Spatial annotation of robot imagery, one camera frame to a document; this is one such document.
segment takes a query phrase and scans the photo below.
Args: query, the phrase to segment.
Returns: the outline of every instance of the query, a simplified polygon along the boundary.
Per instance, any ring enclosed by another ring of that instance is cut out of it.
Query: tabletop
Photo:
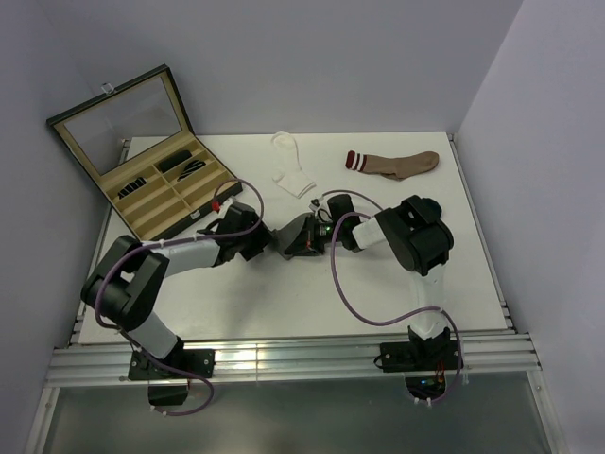
[[[279,229],[303,212],[309,202],[331,189],[350,189],[383,207],[396,206],[417,194],[438,201],[442,220],[452,231],[454,249],[445,271],[443,306],[462,331],[506,329],[507,325],[475,225],[454,154],[443,132],[294,134],[302,170],[317,186],[296,199],[279,187],[270,134],[207,135],[200,140],[236,176],[254,184],[265,201],[264,222]],[[160,138],[133,139],[130,157]],[[437,167],[423,175],[397,182],[345,168],[347,152],[384,157],[410,156],[433,150]],[[258,208],[251,190],[236,196]],[[353,196],[355,209],[371,215],[368,203]],[[215,218],[201,219],[178,237],[190,236]],[[130,232],[114,212],[110,214],[101,256],[121,235]],[[382,243],[361,253],[339,247],[337,270],[352,305],[367,318],[384,321],[408,312],[412,304],[411,278]],[[245,262],[240,256],[214,268],[191,270],[166,279],[155,311],[166,325],[186,341],[258,340],[298,337],[352,336],[405,333],[406,322],[374,327],[356,319],[340,301],[329,254],[294,257],[285,261],[266,250]],[[92,310],[85,313],[80,343],[123,341],[98,326]]]

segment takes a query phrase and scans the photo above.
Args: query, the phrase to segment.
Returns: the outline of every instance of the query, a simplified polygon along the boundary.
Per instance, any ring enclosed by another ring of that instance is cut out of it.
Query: striped sock
[[[344,164],[344,166],[350,170],[362,172],[367,161],[368,156],[351,150],[347,153],[347,162]]]

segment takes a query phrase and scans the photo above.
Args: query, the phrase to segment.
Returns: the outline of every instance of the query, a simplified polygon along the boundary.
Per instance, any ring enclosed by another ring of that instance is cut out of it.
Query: cable
[[[170,416],[185,416],[188,414],[193,414],[193,413],[197,413],[198,411],[201,411],[203,409],[205,409],[211,402],[211,400],[213,399],[214,395],[215,395],[215,389],[212,385],[212,383],[210,383],[210,381],[207,378],[204,378],[201,375],[197,375],[197,374],[192,374],[191,372],[187,372],[187,371],[183,371],[181,369],[177,369],[174,367],[170,367],[166,364],[163,364],[162,362],[160,362],[157,358],[155,358],[153,355],[151,355],[147,350],[145,350],[141,345],[139,345],[135,340],[133,340],[124,330],[122,330],[119,326],[115,325],[115,324],[109,324],[109,323],[105,323],[103,322],[103,320],[101,319],[101,313],[100,313],[100,308],[101,308],[101,302],[103,301],[103,294],[105,293],[105,290],[107,289],[107,286],[109,285],[109,283],[111,282],[111,280],[113,279],[113,277],[122,269],[122,267],[124,266],[124,264],[126,262],[128,262],[131,258],[133,258],[135,255],[137,255],[138,253],[142,253],[143,251],[152,251],[154,249],[160,249],[162,247],[167,247],[167,246],[179,246],[181,244],[187,244],[187,243],[191,243],[194,241],[204,241],[207,239],[223,239],[223,238],[237,238],[239,236],[244,236],[247,235],[249,233],[251,233],[254,229],[256,229],[259,225],[261,225],[261,223],[263,222],[263,216],[265,215],[265,202],[263,201],[263,197],[261,196],[260,192],[258,192],[258,190],[250,183],[246,182],[245,180],[241,180],[239,178],[234,178],[234,179],[230,179],[227,180],[225,182],[223,182],[222,184],[220,184],[216,189],[215,189],[215,194],[213,196],[213,204],[216,202],[216,195],[218,194],[218,190],[226,183],[230,183],[230,182],[241,182],[243,184],[245,184],[247,187],[249,187],[254,194],[256,194],[256,197],[258,198],[258,201],[260,203],[260,213],[258,216],[258,220],[254,223],[254,225],[252,225],[251,227],[249,227],[246,230],[243,230],[241,232],[235,232],[232,234],[222,234],[222,235],[204,235],[204,236],[200,236],[200,237],[196,237],[196,236],[192,236],[192,237],[188,237],[188,238],[179,238],[179,239],[169,239],[163,242],[157,242],[157,243],[149,243],[149,244],[144,244],[139,246],[136,249],[133,249],[132,251],[130,251],[129,253],[125,254],[122,258],[120,258],[109,270],[109,272],[107,273],[107,276],[105,276],[105,279],[103,279],[103,282],[101,283],[101,287],[98,290],[98,293],[96,294],[96,298],[95,298],[95,320],[96,322],[101,325],[104,328],[110,328],[110,329],[117,329],[121,332],[122,336],[124,336],[130,343],[133,343],[134,345],[136,345],[138,348],[141,349],[141,352],[149,359],[149,361],[158,369],[164,369],[165,371],[168,371],[172,374],[178,374],[178,375],[182,375],[184,377],[188,377],[188,378],[193,378],[193,379],[197,379],[200,380],[202,383],[204,383],[206,386],[208,386],[208,389],[210,391],[210,395],[208,396],[208,398],[206,399],[206,401],[201,404],[200,406],[192,409],[192,410],[187,410],[187,411],[164,411],[162,409],[155,409],[156,411],[162,413],[162,414],[166,414],[166,415],[170,415]]]
[[[368,198],[366,198],[365,196],[361,196],[363,199],[365,200],[369,200]],[[336,261],[336,249],[337,249],[337,237],[338,237],[338,231],[340,230],[340,227],[342,226],[342,222],[344,222],[344,220],[346,218],[350,218],[352,216],[359,216],[363,219],[369,219],[370,217],[368,215],[364,215],[362,213],[347,213],[344,216],[342,216],[338,222],[337,225],[334,228],[334,232],[332,234],[332,249],[330,251],[330,266],[332,268],[332,277],[334,278],[334,285],[337,288],[337,293],[338,296],[340,296],[340,299],[342,300],[342,303],[344,303],[344,305],[347,307],[347,309],[349,309],[349,311],[361,322],[369,324],[371,326],[390,326],[392,324],[396,324],[398,322],[401,322],[405,319],[408,319],[410,317],[413,317],[414,315],[420,314],[422,312],[429,312],[429,311],[436,311],[436,312],[440,312],[441,314],[443,314],[443,317],[445,317],[447,319],[447,322],[450,323],[450,325],[452,326],[452,330],[454,331],[454,334],[456,335],[456,345],[457,345],[457,350],[458,350],[458,366],[456,368],[456,376],[454,377],[454,381],[452,382],[452,384],[450,386],[448,386],[445,391],[443,392],[443,394],[435,399],[431,399],[431,403],[436,403],[436,402],[440,402],[442,401],[454,388],[456,388],[456,386],[458,385],[459,382],[459,377],[460,377],[460,371],[462,370],[462,350],[461,350],[461,340],[460,340],[460,333],[458,332],[458,328],[456,327],[456,324],[454,323],[454,321],[452,320],[452,317],[450,317],[450,315],[445,312],[445,310],[443,310],[441,307],[439,306],[426,306],[426,307],[420,307],[418,309],[414,309],[410,312],[408,312],[407,314],[401,315],[395,319],[392,320],[387,320],[385,322],[375,322],[372,321],[370,319],[365,318],[363,315],[361,315],[359,312],[357,312],[353,306],[351,306],[351,303],[349,303],[349,300],[347,300],[347,297],[344,296],[344,292],[342,291],[342,286],[340,285],[340,282],[338,281],[338,275],[337,275],[337,261]]]
[[[376,203],[369,197],[364,196],[363,194],[360,194],[356,191],[350,191],[349,189],[333,189],[331,191],[324,192],[323,194],[321,194],[321,196],[325,197],[325,196],[329,196],[330,194],[339,194],[339,193],[353,194],[354,196],[358,196],[359,198],[363,199],[364,201],[368,201],[369,203],[374,205],[376,208],[378,208],[380,211],[382,211],[382,206],[380,206],[378,203]]]

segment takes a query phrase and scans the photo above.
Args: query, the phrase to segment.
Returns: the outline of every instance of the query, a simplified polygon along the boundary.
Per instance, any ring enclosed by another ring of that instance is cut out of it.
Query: open box
[[[196,137],[170,68],[104,90],[46,123],[130,230],[170,238],[210,213],[216,188],[234,175]],[[217,198],[241,191],[228,182]]]

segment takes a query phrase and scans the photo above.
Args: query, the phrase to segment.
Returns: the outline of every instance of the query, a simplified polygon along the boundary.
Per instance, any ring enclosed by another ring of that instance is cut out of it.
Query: purple cable
[[[339,194],[339,193],[353,194],[354,196],[358,196],[359,198],[363,199],[364,201],[368,201],[369,203],[371,203],[372,205],[374,205],[376,208],[378,208],[380,211],[382,211],[382,206],[380,206],[378,203],[376,203],[375,201],[373,201],[369,197],[364,196],[363,194],[360,194],[360,193],[358,193],[356,191],[350,191],[349,189],[333,189],[331,191],[324,192],[323,194],[321,194],[321,196],[325,197],[325,196],[328,196],[330,194]]]
[[[334,232],[332,233],[332,250],[330,251],[330,266],[332,268],[332,277],[334,278],[334,285],[337,288],[337,292],[338,292],[338,296],[340,296],[340,299],[342,300],[342,303],[344,303],[344,305],[347,307],[347,309],[349,309],[349,311],[361,322],[369,324],[371,326],[389,326],[392,324],[396,324],[402,320],[408,319],[410,317],[413,317],[414,315],[420,314],[422,312],[428,312],[428,311],[436,311],[436,312],[440,312],[441,314],[443,314],[443,316],[447,319],[447,321],[450,323],[450,325],[452,326],[452,330],[454,331],[454,334],[456,335],[456,345],[457,345],[457,349],[458,349],[458,366],[456,368],[456,376],[454,377],[454,381],[452,382],[452,384],[450,386],[448,386],[445,389],[445,392],[440,395],[439,397],[435,398],[435,399],[431,399],[431,403],[436,403],[436,402],[440,402],[442,401],[454,388],[456,388],[456,386],[458,385],[459,382],[459,377],[460,377],[460,371],[462,370],[462,345],[461,345],[461,340],[460,340],[460,333],[458,332],[458,328],[456,327],[456,324],[454,323],[454,321],[452,320],[452,317],[450,317],[450,315],[445,312],[445,310],[443,310],[441,307],[439,306],[427,306],[427,307],[420,307],[418,309],[414,309],[411,312],[408,312],[407,314],[401,315],[395,319],[392,320],[387,320],[385,322],[374,322],[370,319],[365,318],[363,315],[361,315],[359,312],[357,312],[353,306],[351,306],[351,303],[349,303],[349,300],[347,300],[347,297],[344,296],[344,292],[342,291],[342,287],[340,286],[340,282],[338,281],[338,275],[337,275],[337,261],[336,261],[336,249],[337,249],[337,237],[338,237],[338,231],[340,230],[340,227],[342,226],[342,222],[344,222],[344,220],[346,218],[350,218],[352,216],[359,216],[363,219],[369,219],[370,217],[368,215],[364,215],[362,213],[347,213],[346,215],[344,215],[342,218],[340,218],[337,222],[336,227],[334,228]]]
[[[105,279],[103,279],[103,282],[101,283],[101,287],[98,290],[98,293],[96,294],[96,299],[95,299],[95,320],[96,320],[96,322],[98,324],[100,324],[104,328],[112,328],[112,329],[118,329],[118,330],[120,330],[122,336],[124,336],[128,341],[130,341],[134,345],[136,345],[139,348],[141,348],[141,352],[157,368],[164,369],[165,371],[171,372],[173,374],[182,375],[182,376],[185,376],[187,378],[193,378],[193,379],[200,380],[201,382],[205,383],[208,386],[208,388],[210,390],[210,395],[209,395],[209,397],[206,399],[206,401],[203,404],[201,404],[199,407],[196,407],[196,408],[194,408],[192,410],[187,410],[187,411],[166,411],[165,413],[168,414],[168,415],[170,415],[170,416],[186,416],[188,414],[197,413],[198,411],[201,411],[201,410],[205,409],[210,404],[210,401],[212,400],[213,396],[215,395],[215,389],[212,386],[212,383],[210,383],[210,381],[208,381],[203,376],[200,376],[200,375],[197,375],[197,374],[192,374],[192,373],[187,372],[187,371],[182,371],[181,369],[176,369],[174,367],[170,367],[170,366],[167,366],[167,365],[161,363],[158,359],[156,359],[153,355],[151,355],[147,350],[145,350],[143,347],[141,347],[141,345],[138,345],[126,332],[124,332],[123,330],[121,330],[119,326],[117,326],[115,324],[108,324],[108,323],[103,322],[103,320],[101,319],[101,313],[100,313],[101,302],[103,301],[103,294],[105,293],[105,290],[107,289],[107,285],[111,282],[111,280],[113,279],[113,277],[122,269],[122,267],[124,266],[124,264],[127,261],[129,261],[132,257],[134,257],[135,255],[137,255],[138,253],[141,253],[143,251],[151,251],[153,249],[160,249],[160,248],[166,247],[166,246],[178,246],[178,245],[181,245],[181,244],[192,243],[194,241],[204,241],[206,239],[237,238],[238,236],[247,235],[247,234],[251,233],[255,228],[257,228],[261,224],[261,222],[263,221],[263,216],[265,215],[265,203],[263,201],[263,197],[261,196],[260,192],[258,192],[258,190],[252,184],[250,184],[250,183],[248,183],[248,182],[246,182],[244,180],[240,180],[238,178],[227,180],[226,182],[223,182],[222,184],[220,184],[215,189],[215,194],[213,196],[213,201],[216,200],[216,195],[218,194],[218,190],[224,184],[230,183],[230,182],[241,182],[241,183],[245,184],[247,187],[249,187],[254,192],[254,194],[256,194],[256,197],[258,197],[258,201],[259,201],[259,203],[261,205],[261,210],[260,210],[260,214],[258,216],[258,220],[254,223],[254,225],[252,225],[251,227],[249,227],[246,230],[243,230],[242,232],[235,232],[233,234],[204,235],[204,236],[200,236],[200,237],[189,237],[189,238],[181,238],[181,239],[169,239],[169,240],[164,241],[164,243],[158,242],[158,243],[151,243],[151,244],[145,244],[145,245],[139,246],[138,248],[133,249],[132,251],[130,251],[129,253],[127,253],[126,255],[124,255],[122,258],[120,258],[115,263],[115,265],[112,266],[112,268],[107,273],[107,276],[105,276]],[[160,413],[164,413],[164,411],[161,410],[161,409],[159,409],[159,410],[156,409],[156,411],[158,411]]]

